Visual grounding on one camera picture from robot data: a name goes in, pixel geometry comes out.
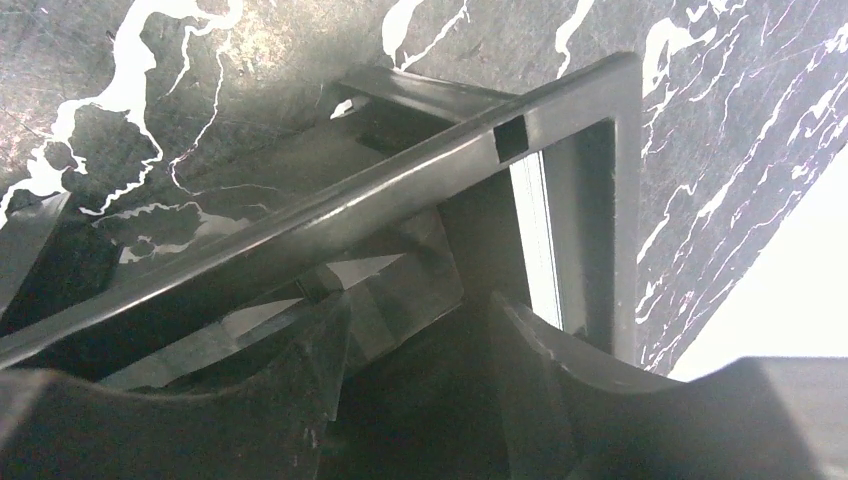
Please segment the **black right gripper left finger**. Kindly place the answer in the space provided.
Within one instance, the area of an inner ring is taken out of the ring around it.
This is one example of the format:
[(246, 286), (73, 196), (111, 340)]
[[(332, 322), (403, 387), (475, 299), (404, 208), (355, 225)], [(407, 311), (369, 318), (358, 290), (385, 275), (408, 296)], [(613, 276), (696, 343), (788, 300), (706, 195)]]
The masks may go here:
[(350, 300), (336, 293), (194, 392), (112, 390), (56, 370), (1, 375), (5, 479), (313, 479), (337, 414)]

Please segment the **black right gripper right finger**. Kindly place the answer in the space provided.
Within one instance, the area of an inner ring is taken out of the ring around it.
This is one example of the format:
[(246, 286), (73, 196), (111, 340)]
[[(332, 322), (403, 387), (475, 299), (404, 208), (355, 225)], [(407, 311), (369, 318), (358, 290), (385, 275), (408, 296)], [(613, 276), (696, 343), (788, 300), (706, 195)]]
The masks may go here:
[(515, 479), (843, 479), (847, 362), (745, 357), (679, 382), (494, 294), (494, 374)]

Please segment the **black plastic box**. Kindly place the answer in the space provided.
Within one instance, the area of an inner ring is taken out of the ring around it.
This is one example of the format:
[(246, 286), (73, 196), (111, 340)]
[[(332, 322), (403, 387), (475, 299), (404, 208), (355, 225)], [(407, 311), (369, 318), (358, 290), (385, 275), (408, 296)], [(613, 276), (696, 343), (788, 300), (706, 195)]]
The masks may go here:
[(492, 177), (543, 157), (554, 272), (565, 322), (619, 359), (634, 357), (641, 60), (618, 52), (523, 95), (368, 68), (341, 87), (390, 113), (367, 168), (257, 224), (58, 312), (28, 314), (1, 338), (3, 367), (52, 368), (99, 380), (291, 282), (392, 223), (446, 204), (450, 236), (487, 258), (518, 244), (483, 203)]

